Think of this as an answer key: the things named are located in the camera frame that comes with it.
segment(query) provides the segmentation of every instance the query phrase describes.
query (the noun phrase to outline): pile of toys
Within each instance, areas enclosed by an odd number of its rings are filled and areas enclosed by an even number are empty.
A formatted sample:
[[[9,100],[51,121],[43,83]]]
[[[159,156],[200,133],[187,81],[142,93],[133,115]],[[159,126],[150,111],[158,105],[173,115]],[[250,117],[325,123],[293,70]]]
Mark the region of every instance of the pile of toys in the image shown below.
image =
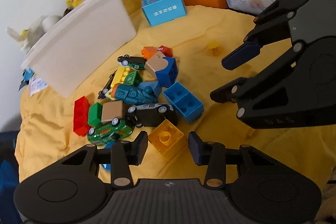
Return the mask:
[[[176,128],[177,113],[188,123],[199,118],[204,107],[179,82],[176,60],[170,48],[144,47],[143,57],[118,57],[119,67],[99,91],[99,102],[91,105],[85,96],[75,101],[73,131],[87,136],[96,145],[109,145],[129,137],[134,127],[156,127],[149,134],[150,143],[171,160],[187,144],[185,135]],[[155,81],[143,81],[149,73]],[[163,91],[167,103],[158,102]]]

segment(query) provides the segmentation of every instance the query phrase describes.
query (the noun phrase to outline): light blue cardboard box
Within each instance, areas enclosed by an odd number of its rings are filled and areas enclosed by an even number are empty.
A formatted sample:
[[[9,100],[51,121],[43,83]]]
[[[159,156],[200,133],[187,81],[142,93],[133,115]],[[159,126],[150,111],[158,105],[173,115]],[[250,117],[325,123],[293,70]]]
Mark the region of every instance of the light blue cardboard box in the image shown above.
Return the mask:
[[[186,15],[183,0],[143,0],[141,7],[152,27]]]

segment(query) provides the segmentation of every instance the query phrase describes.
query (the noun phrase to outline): green toy block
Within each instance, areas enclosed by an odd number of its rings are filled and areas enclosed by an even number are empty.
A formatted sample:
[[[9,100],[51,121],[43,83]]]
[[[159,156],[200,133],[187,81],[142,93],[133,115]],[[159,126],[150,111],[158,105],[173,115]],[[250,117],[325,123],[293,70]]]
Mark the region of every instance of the green toy block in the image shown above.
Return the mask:
[[[132,86],[138,86],[141,82],[142,78],[139,72],[137,71],[129,73],[124,80],[125,85],[132,85]]]
[[[95,103],[89,108],[89,118],[88,125],[92,127],[99,127],[102,125],[101,123],[101,113],[103,110],[103,106],[100,103]]]

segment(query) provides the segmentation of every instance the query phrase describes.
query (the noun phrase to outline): white plastic container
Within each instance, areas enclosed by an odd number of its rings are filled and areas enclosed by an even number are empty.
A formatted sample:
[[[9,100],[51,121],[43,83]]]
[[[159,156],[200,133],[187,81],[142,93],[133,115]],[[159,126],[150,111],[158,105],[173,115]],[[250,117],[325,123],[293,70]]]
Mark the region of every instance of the white plastic container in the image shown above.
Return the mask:
[[[21,68],[31,68],[67,98],[135,35],[121,0],[86,0],[40,38]]]

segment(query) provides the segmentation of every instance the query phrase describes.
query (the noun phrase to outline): yellow cloth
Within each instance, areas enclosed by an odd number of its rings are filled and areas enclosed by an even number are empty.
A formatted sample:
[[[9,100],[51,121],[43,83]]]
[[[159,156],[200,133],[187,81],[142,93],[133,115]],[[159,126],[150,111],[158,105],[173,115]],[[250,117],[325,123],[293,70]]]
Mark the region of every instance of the yellow cloth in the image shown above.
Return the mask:
[[[140,8],[141,0],[123,0],[137,30],[137,36],[118,49],[83,82],[69,98],[64,99],[51,87],[21,98],[22,125],[16,145],[20,181],[38,172],[65,155],[88,143],[72,131],[74,101],[85,95],[91,104],[117,68],[117,57],[124,54],[140,56],[144,46],[164,45],[173,49],[178,62],[180,81],[204,104],[204,114],[194,124],[180,119],[178,128],[188,136],[196,131],[204,141],[223,143],[238,149],[250,144],[285,165],[304,174],[323,188],[336,162],[336,130],[334,126],[254,130],[236,118],[236,104],[217,104],[210,100],[212,90],[239,76],[252,76],[268,66],[290,47],[290,41],[265,46],[261,55],[234,71],[225,70],[221,59],[239,46],[254,27],[253,17],[203,6],[187,7],[187,16],[149,27]],[[222,53],[213,57],[207,43],[216,40]],[[163,95],[160,102],[166,102]],[[148,133],[152,128],[142,128]],[[135,129],[129,137],[139,133]],[[134,182],[138,178],[200,178],[203,182],[206,166],[196,166],[184,147],[170,162],[148,144],[140,166],[131,166]],[[228,167],[227,182],[235,180],[235,167]],[[99,177],[110,181],[110,173],[100,169]]]

